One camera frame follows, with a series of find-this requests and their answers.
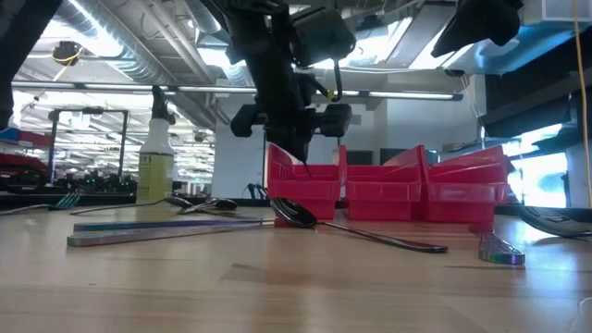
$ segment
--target robotic arm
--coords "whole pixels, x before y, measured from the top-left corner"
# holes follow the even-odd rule
[[[232,120],[234,134],[250,136],[251,125],[264,116],[267,140],[306,161],[308,142],[315,128],[323,125],[315,118],[315,110],[306,106],[317,90],[333,102],[341,98],[338,62],[355,48],[355,37],[341,15],[335,8],[319,6],[291,16],[281,0],[203,0],[203,4],[231,37],[230,62],[244,59],[257,89],[256,105],[246,105]],[[293,66],[308,68],[326,59],[335,62],[335,96],[314,76],[293,70]],[[324,134],[343,135],[351,109],[342,105],[345,112],[335,107],[330,111],[331,121],[340,130]]]

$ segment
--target ceiling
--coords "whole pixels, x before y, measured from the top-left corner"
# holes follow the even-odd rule
[[[64,0],[65,3],[95,4],[104,6],[106,13],[120,29],[126,30],[128,37],[133,40],[133,47],[147,52],[157,66],[167,73],[168,77],[179,84],[217,84],[228,83],[228,69],[221,68],[217,62],[223,56],[220,51],[220,41],[209,35],[200,33],[191,24],[190,13],[184,6],[185,0],[165,0],[161,2],[164,12],[159,12],[150,0]],[[320,1],[289,0],[292,12],[302,10]],[[431,40],[441,31],[454,13],[455,1],[411,1],[390,0],[343,0],[338,1],[344,18],[354,28],[364,17],[378,14],[385,21],[385,27],[372,28],[356,33],[358,49],[348,57],[348,63],[343,66],[343,83],[346,90],[368,91],[419,91],[419,92],[460,92],[462,83],[456,78],[450,78],[442,70],[410,69],[413,61],[422,53]],[[165,17],[174,20],[173,25],[180,31],[174,33],[170,24],[166,24]],[[105,19],[97,18],[99,24]],[[123,74],[116,59],[105,58],[100,53],[101,48],[84,46],[80,61],[76,66],[65,68],[57,64],[51,57],[52,49],[60,41],[74,40],[80,43],[74,27],[52,21],[42,38],[35,45],[26,60],[16,80],[58,80],[79,82],[109,82],[133,83],[130,76]],[[173,35],[175,42],[168,36]],[[112,33],[111,38],[122,40]],[[198,49],[198,56],[194,62],[188,62],[187,57],[179,52],[174,43],[179,46],[184,38]],[[204,49],[217,44],[211,50]],[[334,87],[335,80],[332,69],[321,64],[312,69],[316,78],[327,87]],[[140,82],[143,84],[164,84],[159,81]],[[33,102],[33,97],[39,96],[39,102]],[[172,142],[179,152],[179,167],[190,168],[190,178],[208,179],[211,177],[214,161],[215,128],[212,124],[216,119],[228,122],[245,103],[251,103],[250,95],[212,95],[206,93],[185,93],[183,101],[174,100],[169,104],[169,111],[177,114],[177,123],[170,129],[177,133]],[[84,106],[101,106],[111,109],[128,109],[131,112],[129,135],[127,144],[129,152],[133,152],[145,141],[150,121],[152,98],[150,95],[103,94],[96,92],[16,92],[16,112],[20,113],[20,126],[26,130],[47,132],[51,129],[48,113],[57,107],[80,108]],[[366,109],[373,110],[376,102],[356,99],[348,102],[366,104]],[[64,116],[60,118],[58,127],[58,155],[57,165],[63,170],[77,168],[79,172],[88,167],[105,168],[118,152],[105,149],[106,145],[117,145],[120,137],[117,132],[123,125],[119,114],[103,114],[101,118],[80,120],[77,117]],[[205,142],[195,142],[195,133],[207,138]],[[45,152],[30,152],[44,157]],[[129,173],[137,171],[137,156],[127,154],[124,170]]]

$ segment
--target wooden table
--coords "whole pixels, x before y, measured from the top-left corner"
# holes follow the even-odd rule
[[[480,261],[463,225],[355,224],[445,244],[448,254],[327,228],[66,246],[75,222],[174,210],[0,217],[0,332],[592,331],[592,242],[549,238],[513,217],[496,227],[526,253],[525,266]]]

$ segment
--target fork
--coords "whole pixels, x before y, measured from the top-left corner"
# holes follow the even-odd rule
[[[20,207],[17,209],[11,209],[4,212],[0,212],[0,216],[7,216],[12,215],[15,213],[20,213],[22,211],[30,210],[30,209],[37,209],[37,208],[47,208],[50,211],[57,211],[57,210],[67,210],[73,208],[78,204],[80,201],[80,194],[77,192],[70,192],[66,194],[59,202],[56,204],[34,204],[26,207]]]

